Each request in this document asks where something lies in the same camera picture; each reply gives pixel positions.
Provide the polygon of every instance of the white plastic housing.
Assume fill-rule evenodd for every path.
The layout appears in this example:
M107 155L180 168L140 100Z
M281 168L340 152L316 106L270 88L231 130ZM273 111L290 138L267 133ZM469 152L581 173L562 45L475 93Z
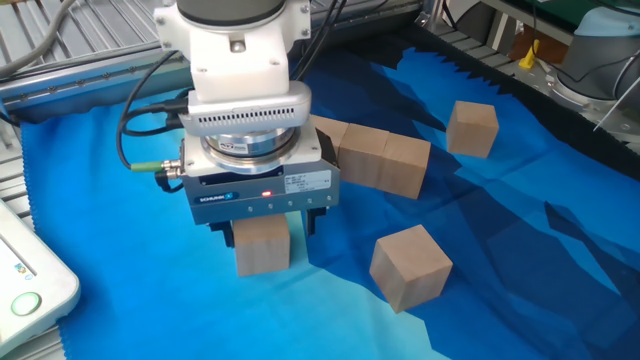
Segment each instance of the white plastic housing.
M67 315L80 298L78 277L0 200L0 357ZM37 293L40 306L18 316L14 300Z
M286 94L287 53L294 41L310 36L308 9L308 0L288 0L272 18L238 27L195 24L177 5L155 9L154 18L163 48L180 50L191 61L198 100L214 103ZM244 41L246 50L232 52L236 41Z
M201 103L192 91L189 113L180 120L188 134L200 137L298 127L309 119L311 90L299 81L288 88L284 95L213 104Z

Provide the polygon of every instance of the white cable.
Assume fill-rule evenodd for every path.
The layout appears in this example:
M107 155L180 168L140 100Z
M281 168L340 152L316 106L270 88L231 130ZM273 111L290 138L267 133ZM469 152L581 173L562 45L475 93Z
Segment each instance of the white cable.
M624 98L627 97L627 95L631 92L631 90L633 90L634 87L636 87L636 85L638 85L638 83L640 82L640 77L636 79L636 81L629 86L629 88L627 89L627 91L624 92L624 94L622 94L622 96L620 97L620 99L618 101L616 101L615 105L613 105L613 107L611 108L611 110L609 110L609 112L607 113L607 115L605 115L602 120L600 120L598 122L598 125L596 125L596 127L593 128L593 131L598 130L598 128L600 127L600 125L602 125L605 120L607 120L607 118L609 117L609 115L611 115L611 113L613 113L613 110L615 110L618 105L620 105L620 103L622 102L622 100L624 100Z
M633 54L633 56L629 58L629 61L627 61L627 63L624 64L624 66L622 67L622 70L620 70L620 74L618 74L618 79L616 79L616 83L613 84L613 97L614 98L616 97L616 90L618 90L618 84L622 80L622 75L624 75L627 72L627 68L629 67L629 65L631 65L631 63L633 63L633 60L636 57L638 57L638 55L640 55L640 50L636 51L636 53Z

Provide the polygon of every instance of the yellow object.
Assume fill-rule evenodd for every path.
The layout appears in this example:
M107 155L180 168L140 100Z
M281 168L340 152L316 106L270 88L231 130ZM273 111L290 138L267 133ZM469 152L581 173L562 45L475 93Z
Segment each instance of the yellow object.
M536 56L534 52L538 52L538 46L540 46L540 40L535 40L533 42L533 46L529 49L527 56L520 60L518 64L521 68L531 69L533 67L533 63L536 61Z

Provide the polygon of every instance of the green connector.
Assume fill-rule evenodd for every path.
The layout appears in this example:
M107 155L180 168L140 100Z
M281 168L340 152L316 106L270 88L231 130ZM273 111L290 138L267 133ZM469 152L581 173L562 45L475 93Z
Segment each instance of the green connector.
M131 171L133 172L156 172L162 170L162 161L131 164Z

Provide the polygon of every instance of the cable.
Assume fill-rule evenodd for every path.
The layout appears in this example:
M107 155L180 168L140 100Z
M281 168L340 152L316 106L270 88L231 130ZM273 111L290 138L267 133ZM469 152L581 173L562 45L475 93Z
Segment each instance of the cable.
M306 63L307 61L309 61L309 58L307 57L307 55L310 54L312 51L314 51L314 49L317 47L318 41L320 40L323 31L326 30L327 25L331 20L333 9L336 7L337 3L338 3L338 0L333 0L331 2L331 5L329 6L329 10L327 10L327 15L325 16L324 21L322 22L322 25L320 25L320 30L316 33L316 36L313 37L313 40L311 40L311 44L309 45L309 48L307 49L307 51L304 52L304 55L302 55L302 57L300 58L300 61L298 61L298 64L296 64L296 67L293 68L293 71L291 71L291 75L289 77L291 77L292 79L297 80L297 78L294 78L294 76L300 69L300 66L302 66L303 63Z
M359 17L364 17L364 16L368 16L378 10L380 10L380 8L382 8L383 6L385 6L387 3L389 2L389 0L383 0L380 4L374 6L373 8L369 9L369 10L365 10L361 13L358 14L353 14L351 16L349 16L348 18L345 19L345 21L351 21L353 19L359 18ZM320 28L320 26L316 26L313 29L311 29L311 31L316 31Z
M449 10L449 5L447 5L447 0L442 1L442 10L444 10L444 13L447 14L447 18L451 22L451 27L454 30L458 31L458 24L456 24L456 21L453 20L453 15L451 15L451 10Z
M620 90L620 85L622 85L622 79L627 75L627 72L629 71L629 69L631 69L633 64L635 64L635 62L638 60L638 57L640 57L640 50L636 51L636 53L633 54L633 57L631 58L631 60L627 61L627 63L622 68L622 71L620 71L620 75L618 75L618 78L616 79L616 83L613 85L614 99L618 94L618 90Z
M40 45L36 46L35 49L31 50L30 53L1 67L0 79L9 77L16 71L36 61L39 57L44 55L47 50L51 48L51 44L54 42L58 35L58 28L60 27L60 24L62 23L65 15L67 15L67 10L69 10L71 5L73 5L75 1L76 0L64 0L62 4L60 4L60 9L51 20L49 30L44 36L44 40L40 43Z
M634 87L636 87L636 85L638 85L638 83L640 82L640 77L636 79L636 81L633 82L633 84L627 89L627 91L624 92L624 94L622 94L622 96L620 97L620 99L618 101L616 101L616 103L613 105L613 107L611 108L611 110L609 110L609 112L602 118L602 120L600 120L598 122L598 125L596 125L596 127L593 128L593 131L598 130L598 128L600 127L600 125L604 124L604 122L609 118L609 116L613 113L613 110L615 110L618 105L620 105L620 103L622 103L622 100L624 100L625 97L627 97L627 95L631 92L631 90L633 90Z
M307 43L305 43L304 41L300 44L300 58L302 59L302 57L304 56L304 54L307 53Z
M640 16L640 13L638 13L638 12L622 9L622 8L619 8L619 7L613 6L613 5L609 5L609 4L607 4L605 2L602 2L600 0L591 0L591 2L596 4L596 5L600 5L602 7L605 7L607 9L609 9L609 10L613 10L615 12L619 12L619 13L627 14L627 15L633 15L633 16Z
M189 111L189 100L185 97L189 94L189 91L193 89L184 89L174 98L174 100L163 101L160 103L151 104L149 106L145 106L142 108L135 109L127 114L124 120L124 125L122 127L122 133L124 135L132 136L132 137L146 137L146 136L154 136L164 134L171 130L181 129L183 128L182 122L180 121L180 117L178 117L178 113L185 113ZM145 130L145 131L136 131L129 130L128 124L134 118L149 113L159 113L166 112L167 118L165 119L165 126L162 126L153 130Z
M182 190L184 187L184 183L176 185L176 187L172 188L171 184L169 184L169 175L167 175L166 171L156 171L155 173L156 184L162 189L162 191L174 194L178 191Z
M531 39L531 50L533 51L533 55L536 58L546 62L547 65L549 65L550 67L555 69L560 74L568 77L573 82L575 82L575 83L582 82L582 80L586 79L589 75L593 74L594 72L596 72L596 71L598 71L598 70L600 70L602 68L605 68L605 67L608 67L608 66L613 66L613 65L618 65L618 64L623 63L623 62L625 62L625 61L627 61L627 60L629 60L629 59L631 59L633 57L633 56L627 56L624 59L620 59L620 60L617 60L617 61L614 61L614 62L610 62L610 63L607 63L607 64L598 65L598 66L594 67L593 69L591 69L591 70L587 71L586 73L584 73L581 77L579 77L577 79L574 78L573 76L569 75L566 71L560 69L559 67L553 65L551 62L549 62L549 61L541 58L540 56L538 56L538 53L537 53L536 48L534 46L534 44L536 42L537 33L538 33L538 15L537 15L537 11L536 11L536 9L537 9L536 1L538 1L538 0L531 0L531 5L533 6L533 37Z
M130 120L130 119L127 119L127 117L129 116L129 108L131 107L131 103L133 103L133 100L138 95L138 92L140 92L140 89L147 82L147 80L151 77L151 75L156 70L158 70L158 68L160 66L162 66L165 62L167 62L167 60L169 60L176 53L177 53L177 51L168 52L155 65L153 65L147 71L147 73L144 74L142 79L140 79L140 81L138 82L136 87L133 88L133 91L129 95L129 98L127 99L127 102L124 105L124 109L122 110L122 115L120 115L120 121L118 122L118 128L116 130L116 149L118 150L118 157L120 157L120 161L129 170L131 170L131 163L129 163L129 161L127 161L127 158L124 156L124 151L122 149L122 131L123 131L124 127L126 126L127 122Z
M389 0L384 0L383 2L381 2L379 5L375 6L374 8L372 8L371 10L367 10L365 12L363 12L362 14L359 14L357 16L367 16L369 14L372 14L378 10L380 10L380 8L382 8L383 6L387 5L387 3L389 2Z
M324 35L320 39L320 43L318 43L318 46L313 50L313 53L311 54L311 57L309 58L307 63L304 65L304 67L300 71L300 74L297 75L294 78L294 80L300 80L300 81L304 80L304 77L307 74L307 72L309 71L309 69L311 68L311 65L313 65L313 63L315 62L315 60L318 57L318 55L320 55L320 49L322 48L322 45L323 45L325 39L327 38L327 36L329 36L329 34L331 34L331 31L333 31L333 28L335 27L335 24L338 21L338 18L340 17L340 14L342 14L342 10L344 9L344 6L346 4L347 4L347 0L343 0L342 4L340 4L340 7L338 8L338 12L336 13L335 18L331 22L331 26L329 26L327 31L324 33Z

